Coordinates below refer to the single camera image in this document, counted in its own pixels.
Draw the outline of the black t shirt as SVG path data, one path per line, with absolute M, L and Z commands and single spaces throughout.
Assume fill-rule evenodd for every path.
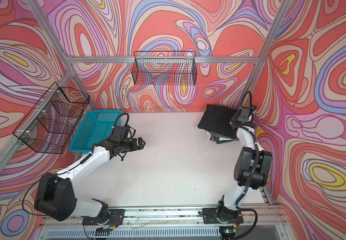
M 198 128 L 221 137 L 238 140 L 237 131 L 230 125 L 236 110 L 218 105 L 207 105 Z

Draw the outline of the teal plastic basket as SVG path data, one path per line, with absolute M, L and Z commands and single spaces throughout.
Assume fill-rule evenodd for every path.
M 87 112 L 69 146 L 69 151 L 88 154 L 93 144 L 99 143 L 111 134 L 115 120 L 121 113 L 119 110 Z

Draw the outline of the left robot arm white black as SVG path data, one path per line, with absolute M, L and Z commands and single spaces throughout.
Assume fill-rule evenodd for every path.
M 59 222 L 70 217 L 82 217 L 96 225 L 108 225 L 113 215 L 107 203 L 99 199 L 78 200 L 75 189 L 89 174 L 109 160 L 127 153 L 142 150 L 146 143 L 135 138 L 136 130 L 128 122 L 118 125 L 121 113 L 115 120 L 111 134 L 99 143 L 93 144 L 89 153 L 67 168 L 56 173 L 46 173 L 37 182 L 38 190 L 34 209 L 39 216 L 49 216 Z

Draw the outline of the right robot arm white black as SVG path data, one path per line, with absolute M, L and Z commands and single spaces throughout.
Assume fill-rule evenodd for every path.
M 254 133 L 257 107 L 253 105 L 253 95 L 247 91 L 243 99 L 246 97 L 249 105 L 241 105 L 230 120 L 243 147 L 234 168 L 236 185 L 231 193 L 222 196 L 215 210 L 216 220 L 222 224 L 242 221 L 241 204 L 251 192 L 266 185 L 273 159 L 272 154 L 261 147 Z

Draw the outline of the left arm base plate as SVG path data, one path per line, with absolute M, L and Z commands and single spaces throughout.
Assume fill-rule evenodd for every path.
M 83 226 L 119 226 L 123 224 L 125 210 L 102 210 L 96 217 L 83 217 Z

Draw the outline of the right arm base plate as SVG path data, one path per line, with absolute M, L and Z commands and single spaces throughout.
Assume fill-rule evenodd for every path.
M 244 222 L 243 216 L 239 211 L 227 208 L 216 211 L 216 208 L 203 208 L 201 216 L 204 224 L 233 224 L 240 225 Z

